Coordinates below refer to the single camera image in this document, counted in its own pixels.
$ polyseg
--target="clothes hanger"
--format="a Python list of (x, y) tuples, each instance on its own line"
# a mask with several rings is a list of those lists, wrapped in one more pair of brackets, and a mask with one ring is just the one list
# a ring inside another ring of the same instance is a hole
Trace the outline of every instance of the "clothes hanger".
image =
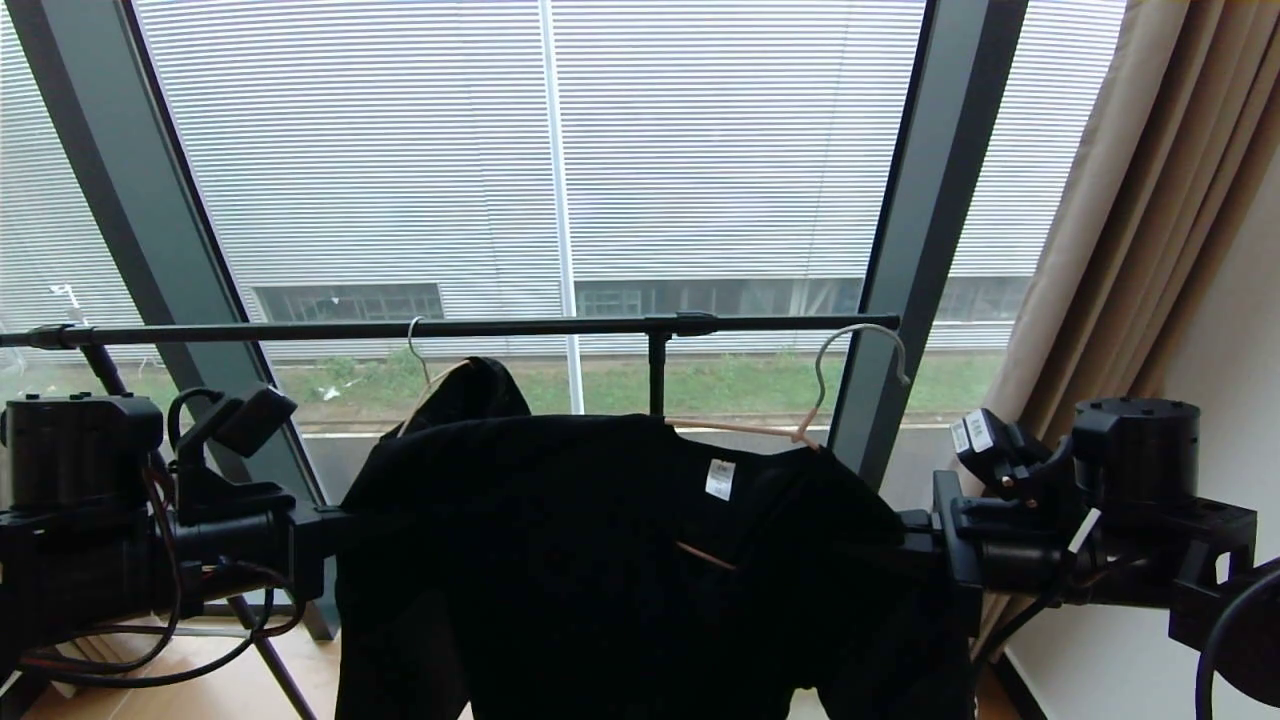
[(417, 347), (413, 346), (413, 328), (416, 328), (417, 324), (425, 319), (426, 318), (424, 318), (422, 315), (417, 315), (408, 322), (408, 337), (406, 338), (406, 341), (408, 342), (408, 351), (412, 352), (413, 357), (417, 357), (417, 361), (422, 365), (422, 382), (426, 384), (426, 387), (424, 387), (422, 392), (417, 396), (417, 400), (413, 402), (413, 407), (410, 409), (408, 415), (406, 415), (404, 420), (401, 421), (401, 429), (399, 432), (396, 433), (396, 437), (401, 437), (404, 434), (404, 430), (408, 428), (410, 420), (412, 420), (413, 415), (416, 415), (417, 411), (422, 409), (422, 405), (426, 402), (426, 398), (431, 397), (431, 393), (435, 392), (435, 386), (439, 384), (440, 380), (443, 380), (444, 378), (449, 377), (449, 373), (470, 363), (470, 360), (462, 360), (461, 363), (454, 363), (439, 375), (431, 377), (431, 369), (428, 368), (426, 365), (426, 357), (417, 351)]
[(819, 450), (822, 445), (819, 445), (818, 441), (809, 437), (808, 430), (809, 430), (809, 424), (813, 423), (813, 419), (818, 415), (818, 410), (822, 407), (822, 402), (827, 400), (827, 380), (822, 375), (822, 359), (823, 356), (827, 355), (827, 348), (831, 347), (832, 342), (835, 342), (837, 338), (842, 336), (855, 333), (858, 331), (876, 331), (887, 334), (890, 338), (893, 340), (895, 356), (897, 359), (897, 380), (902, 383), (902, 387), (910, 386), (911, 378), (906, 377), (906, 369), (905, 369), (906, 346), (902, 343), (902, 338), (900, 338), (897, 333), (883, 325), (877, 325), (873, 323), (858, 323), (856, 325), (840, 328), (838, 331), (832, 333), (831, 337), (828, 337), (826, 342), (822, 343), (822, 348), (818, 350), (818, 357), (813, 361), (814, 373), (818, 375), (818, 400), (817, 402), (814, 402), (813, 409), (805, 414), (803, 420), (800, 420), (800, 424), (796, 427), (796, 429), (787, 430), (783, 428), (769, 428), (763, 425), (740, 425), (737, 423), (714, 423), (710, 420), (681, 420), (677, 418), (667, 418), (667, 424), (673, 428), (707, 428), (713, 430), (732, 430), (740, 433), (786, 437), (791, 438), (792, 442), (803, 442), (813, 450)]

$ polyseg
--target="curtain fold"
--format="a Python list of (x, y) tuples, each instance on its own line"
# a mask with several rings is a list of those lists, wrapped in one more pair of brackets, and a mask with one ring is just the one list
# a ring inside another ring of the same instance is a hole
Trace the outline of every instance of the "curtain fold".
[[(1160, 392), (1280, 141), (1277, 20), (1267, 0), (1129, 3), (984, 402), (996, 415), (1052, 446), (1076, 402)], [(979, 639), (1025, 603), (989, 596)]]

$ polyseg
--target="white wall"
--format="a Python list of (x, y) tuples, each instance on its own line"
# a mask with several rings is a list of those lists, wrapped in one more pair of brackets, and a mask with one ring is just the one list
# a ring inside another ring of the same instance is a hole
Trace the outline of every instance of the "white wall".
[[(1199, 495), (1258, 511), (1258, 561), (1280, 555), (1280, 155), (1199, 309), (1166, 395), (1198, 405)], [(1192, 719), (1198, 653), (1167, 614), (1070, 607), (1030, 623), (1011, 660), (1051, 720)], [(1280, 717), (1221, 678), (1219, 717)]]

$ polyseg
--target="corrugated metal facade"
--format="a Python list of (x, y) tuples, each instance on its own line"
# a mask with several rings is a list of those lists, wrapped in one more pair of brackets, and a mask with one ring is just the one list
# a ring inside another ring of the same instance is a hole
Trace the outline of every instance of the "corrugated metal facade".
[[(864, 273), (923, 1), (550, 6), (576, 279)], [(534, 0), (137, 8), (255, 319), (265, 319), (255, 288), (379, 282), (438, 283), (449, 318), (559, 313)], [(955, 274), (1033, 272), (1123, 9), (1032, 1)], [(3, 51), (3, 320), (60, 320), (65, 300), (47, 286), (72, 283), (91, 320), (137, 322), (8, 28)], [(1007, 332), (940, 323), (931, 346), (998, 347)], [(803, 348), (819, 337), (724, 336), (672, 350)], [(428, 345), (563, 352), (559, 338)]]

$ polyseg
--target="white sticker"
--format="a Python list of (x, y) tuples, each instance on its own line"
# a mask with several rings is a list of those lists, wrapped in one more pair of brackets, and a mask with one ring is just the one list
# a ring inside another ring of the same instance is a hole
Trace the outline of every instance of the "white sticker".
[(964, 416), (964, 424), (969, 428), (969, 439), (973, 441), (973, 451), (982, 452), (991, 450), (996, 441), (987, 429), (987, 419), (982, 416), (982, 410), (974, 410)]
[(969, 433), (964, 432), (964, 420), (951, 423), (951, 445), (956, 446), (956, 455), (969, 450)]
[(707, 469), (707, 495), (714, 495), (721, 500), (728, 500), (733, 492), (733, 464), (723, 460), (712, 460), (712, 466)]

